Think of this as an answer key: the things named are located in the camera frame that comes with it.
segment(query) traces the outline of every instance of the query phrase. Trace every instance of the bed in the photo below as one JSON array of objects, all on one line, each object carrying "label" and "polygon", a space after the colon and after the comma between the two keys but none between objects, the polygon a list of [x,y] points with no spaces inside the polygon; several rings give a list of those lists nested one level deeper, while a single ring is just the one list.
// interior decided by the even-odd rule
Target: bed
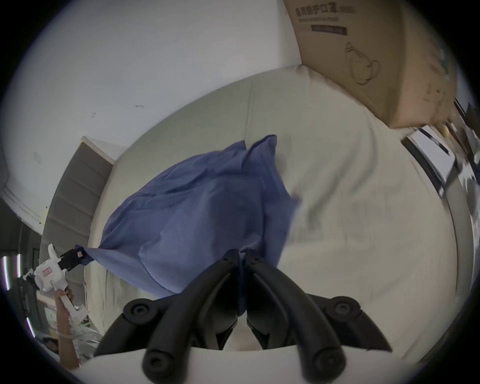
[{"label": "bed", "polygon": [[[307,293],[355,298],[394,354],[417,362],[457,315],[465,292],[457,289],[448,202],[400,143],[407,132],[389,129],[307,67],[246,78],[180,109],[123,153],[100,197],[88,245],[99,245],[125,198],[171,165],[276,134],[277,168],[289,193],[301,199],[279,268]],[[100,332],[130,300],[154,299],[96,262],[84,269],[84,281]]]}]

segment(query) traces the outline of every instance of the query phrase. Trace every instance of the human arm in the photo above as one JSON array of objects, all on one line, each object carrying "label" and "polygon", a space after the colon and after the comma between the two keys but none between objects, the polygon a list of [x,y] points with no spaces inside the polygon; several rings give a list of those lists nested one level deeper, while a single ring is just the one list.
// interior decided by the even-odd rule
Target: human arm
[{"label": "human arm", "polygon": [[73,340],[69,338],[72,336],[70,331],[69,318],[70,314],[63,305],[61,297],[67,295],[69,299],[72,299],[71,293],[67,293],[58,289],[55,292],[55,304],[57,306],[57,331],[59,335],[59,357],[60,365],[67,369],[73,370],[79,367],[77,352],[73,345]]}]

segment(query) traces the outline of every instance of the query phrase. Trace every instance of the human hand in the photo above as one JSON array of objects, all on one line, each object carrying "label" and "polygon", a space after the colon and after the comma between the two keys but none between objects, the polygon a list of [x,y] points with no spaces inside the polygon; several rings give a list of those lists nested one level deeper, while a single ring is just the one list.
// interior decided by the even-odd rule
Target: human hand
[{"label": "human hand", "polygon": [[57,289],[57,292],[55,292],[55,305],[57,307],[57,320],[62,319],[62,320],[68,320],[70,318],[70,314],[65,308],[65,305],[63,305],[63,302],[61,300],[62,296],[67,296],[70,301],[73,300],[73,295],[72,295],[72,290],[70,288],[67,288],[66,291],[62,291],[61,289]]}]

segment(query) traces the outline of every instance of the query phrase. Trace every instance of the white mattress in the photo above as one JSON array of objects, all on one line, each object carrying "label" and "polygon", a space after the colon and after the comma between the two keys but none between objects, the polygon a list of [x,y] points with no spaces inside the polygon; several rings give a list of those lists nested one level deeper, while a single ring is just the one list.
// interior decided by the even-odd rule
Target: white mattress
[{"label": "white mattress", "polygon": [[[461,305],[448,206],[401,145],[402,132],[306,67],[230,84],[142,136],[113,167],[89,245],[98,246],[123,200],[164,169],[267,134],[278,136],[277,167],[301,199],[279,268],[307,293],[355,298],[394,353],[417,362]],[[85,268],[85,282],[100,332],[128,301],[151,298],[97,263]]]}]

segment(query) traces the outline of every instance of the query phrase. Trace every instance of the wrist bracelet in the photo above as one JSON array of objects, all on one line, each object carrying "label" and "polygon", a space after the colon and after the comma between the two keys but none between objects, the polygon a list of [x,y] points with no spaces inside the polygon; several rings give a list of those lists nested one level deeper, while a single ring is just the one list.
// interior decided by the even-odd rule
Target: wrist bracelet
[{"label": "wrist bracelet", "polygon": [[57,335],[65,338],[65,339],[70,339],[70,340],[75,339],[75,337],[73,335],[66,335],[65,333],[62,333],[62,332],[59,332],[59,331],[57,331]]}]

